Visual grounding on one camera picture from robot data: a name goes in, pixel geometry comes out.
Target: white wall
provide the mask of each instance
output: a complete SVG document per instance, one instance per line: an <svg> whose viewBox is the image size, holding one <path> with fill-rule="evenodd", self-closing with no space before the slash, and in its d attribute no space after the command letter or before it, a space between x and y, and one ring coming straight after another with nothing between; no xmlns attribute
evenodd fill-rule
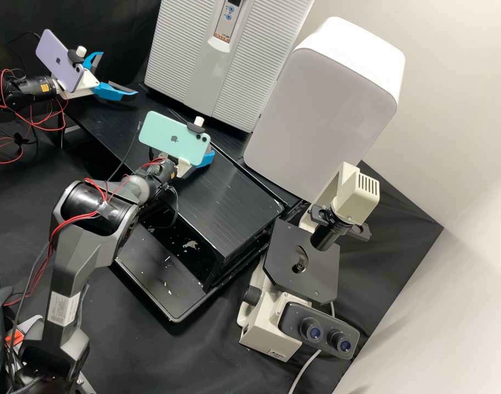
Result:
<svg viewBox="0 0 501 394"><path fill-rule="evenodd" d="M366 161L446 230L335 394L501 393L501 0L316 0L407 57Z"/></svg>
<svg viewBox="0 0 501 394"><path fill-rule="evenodd" d="M501 0L316 0L404 52L400 106L365 160L446 225L501 172Z"/></svg>
<svg viewBox="0 0 501 394"><path fill-rule="evenodd" d="M335 394L501 393L501 179L444 230Z"/></svg>

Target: purple iphone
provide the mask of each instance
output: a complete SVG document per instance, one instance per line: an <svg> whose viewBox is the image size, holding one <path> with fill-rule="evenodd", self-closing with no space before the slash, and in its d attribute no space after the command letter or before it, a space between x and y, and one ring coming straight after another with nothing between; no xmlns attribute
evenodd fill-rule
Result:
<svg viewBox="0 0 501 394"><path fill-rule="evenodd" d="M68 57L68 49L50 29L42 32L35 54L51 71L62 88L68 92L75 91L84 74L84 67L81 64L73 66Z"/></svg>

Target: ventilation grille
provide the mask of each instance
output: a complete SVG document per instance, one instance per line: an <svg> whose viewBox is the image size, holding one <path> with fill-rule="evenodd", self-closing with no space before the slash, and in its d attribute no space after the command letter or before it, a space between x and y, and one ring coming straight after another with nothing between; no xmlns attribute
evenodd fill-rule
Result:
<svg viewBox="0 0 501 394"><path fill-rule="evenodd" d="M213 116L252 131L313 0L255 0Z"/></svg>
<svg viewBox="0 0 501 394"><path fill-rule="evenodd" d="M183 101L215 0L163 0L145 83Z"/></svg>
<svg viewBox="0 0 501 394"><path fill-rule="evenodd" d="M378 196L380 182L361 173L358 176L358 187L368 193Z"/></svg>

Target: control panel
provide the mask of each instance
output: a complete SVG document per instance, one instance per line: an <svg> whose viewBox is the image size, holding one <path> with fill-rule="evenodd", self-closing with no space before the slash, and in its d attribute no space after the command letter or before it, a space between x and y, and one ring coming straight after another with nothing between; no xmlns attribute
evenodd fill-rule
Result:
<svg viewBox="0 0 501 394"><path fill-rule="evenodd" d="M221 15L217 22L214 36L226 43L230 43L230 38L234 32L235 22L239 16L242 0L225 0Z"/></svg>

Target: white knob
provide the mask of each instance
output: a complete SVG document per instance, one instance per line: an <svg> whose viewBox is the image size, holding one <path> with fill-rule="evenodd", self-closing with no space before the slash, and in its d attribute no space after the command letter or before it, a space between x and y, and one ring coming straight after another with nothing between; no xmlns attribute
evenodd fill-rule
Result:
<svg viewBox="0 0 501 394"><path fill-rule="evenodd" d="M194 125L203 127L203 123L205 123L205 119L202 117L195 117Z"/></svg>
<svg viewBox="0 0 501 394"><path fill-rule="evenodd" d="M79 45L79 47L77 48L77 50L75 51L75 53L79 57L84 57L84 56L86 56L86 48L83 47L82 45Z"/></svg>

